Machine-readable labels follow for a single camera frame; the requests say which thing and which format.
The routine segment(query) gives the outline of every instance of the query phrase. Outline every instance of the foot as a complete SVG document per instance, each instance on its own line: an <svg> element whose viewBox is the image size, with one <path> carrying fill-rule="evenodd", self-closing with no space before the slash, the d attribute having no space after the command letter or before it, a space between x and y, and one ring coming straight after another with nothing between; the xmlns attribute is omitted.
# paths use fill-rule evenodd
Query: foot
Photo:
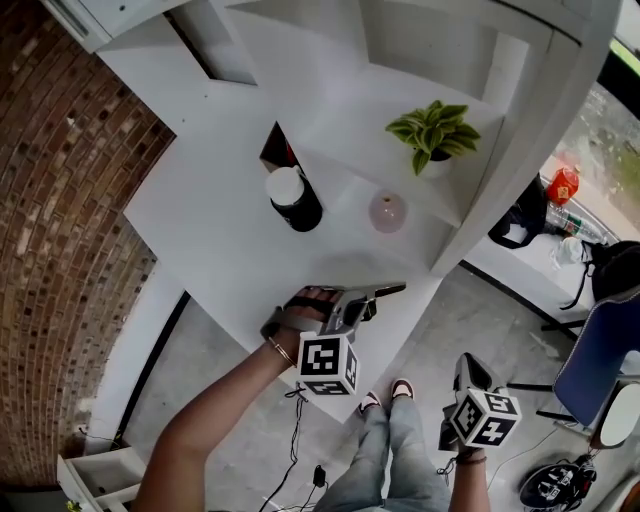
<svg viewBox="0 0 640 512"><path fill-rule="evenodd" d="M378 398L378 395L376 395L373 391L369 391L362 399L362 402L360 402L360 405L358 406L358 412L360 414L364 414L364 411L369 409L369 407L380 407L381 405L382 404L380 402L380 399Z"/></svg>
<svg viewBox="0 0 640 512"><path fill-rule="evenodd" d="M408 396L411 399L416 396L411 382L407 379L397 379L391 386L391 400L394 400L399 396Z"/></svg>

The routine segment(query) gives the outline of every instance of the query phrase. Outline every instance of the brick wall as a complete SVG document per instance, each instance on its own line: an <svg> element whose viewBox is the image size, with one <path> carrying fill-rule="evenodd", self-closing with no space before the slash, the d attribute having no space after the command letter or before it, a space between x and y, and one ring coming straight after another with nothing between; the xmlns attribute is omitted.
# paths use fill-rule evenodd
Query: brick wall
<svg viewBox="0 0 640 512"><path fill-rule="evenodd" d="M173 134L36 0L1 9L0 484L46 486L155 262L122 211Z"/></svg>

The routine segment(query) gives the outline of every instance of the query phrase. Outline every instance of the hand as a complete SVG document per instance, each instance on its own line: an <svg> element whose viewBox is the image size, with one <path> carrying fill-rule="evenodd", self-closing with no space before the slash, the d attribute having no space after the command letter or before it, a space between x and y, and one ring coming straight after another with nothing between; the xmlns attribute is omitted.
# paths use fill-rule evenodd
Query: hand
<svg viewBox="0 0 640 512"><path fill-rule="evenodd" d="M308 297L310 299L327 300L330 302L337 302L342 292L325 291L322 288L307 287L300 290L297 297ZM327 315L312 307L293 306L286 309L291 313L298 316L304 316L319 320L320 322L326 322L328 320ZM278 343L286 352L289 357L294 361L298 360L298 349L300 347L300 331L297 329L291 329L290 327L281 326L278 332L273 337L273 340Z"/></svg>

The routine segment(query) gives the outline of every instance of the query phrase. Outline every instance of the concrete floor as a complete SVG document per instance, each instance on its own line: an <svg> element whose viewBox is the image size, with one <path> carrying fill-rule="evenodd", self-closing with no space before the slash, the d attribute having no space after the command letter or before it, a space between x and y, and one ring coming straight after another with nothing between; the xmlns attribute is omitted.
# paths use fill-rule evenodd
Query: concrete floor
<svg viewBox="0 0 640 512"><path fill-rule="evenodd" d="M394 378L411 379L418 393L428 455L436 467L443 467L451 454L437 450L441 409L453 401L452 378L460 354L466 351L481 357L505 381L551 383L571 350L571 342L561 334L541 333L541 323L513 299L458 267L443 281L376 391L388 398L388 386ZM192 300L151 373L125 440L148 460L173 415L245 356L244 349ZM257 511L276 488L289 465L295 426L295 402L283 397L287 391L285 384L274 382L210 457L208 509ZM488 454L494 512L520 510L518 484L531 468L563 457L575 458L587 449L582 438L554 432L550 420L534 415L542 406L560 410L552 395L516 392L516 396L525 419L505 447ZM335 481L355 453L359 422L354 415L341 425L311 404L305 405L299 462L274 502L281 507L304 503L317 464L327 470L330 482ZM598 480L581 512L593 510L631 471L638 460L637 445L634 437L624 447L596 457Z"/></svg>

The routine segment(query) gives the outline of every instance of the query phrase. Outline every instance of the black bag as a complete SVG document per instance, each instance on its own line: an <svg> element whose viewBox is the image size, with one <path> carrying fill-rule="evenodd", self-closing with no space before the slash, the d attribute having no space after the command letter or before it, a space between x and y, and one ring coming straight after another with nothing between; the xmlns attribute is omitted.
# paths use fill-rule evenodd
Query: black bag
<svg viewBox="0 0 640 512"><path fill-rule="evenodd" d="M587 245L591 247L591 260L584 264L576 298L568 306L561 307L563 311L578 303L590 267L593 267L591 287L596 302L640 285L640 242L627 240L610 246Z"/></svg>
<svg viewBox="0 0 640 512"><path fill-rule="evenodd" d="M524 192L520 194L516 203L491 228L489 238L507 249L520 249L529 245L540 233L564 233L555 226L546 225L548 202L547 193L538 174ZM511 224L518 224L527 230L522 242L514 242L505 238L505 235L511 230Z"/></svg>

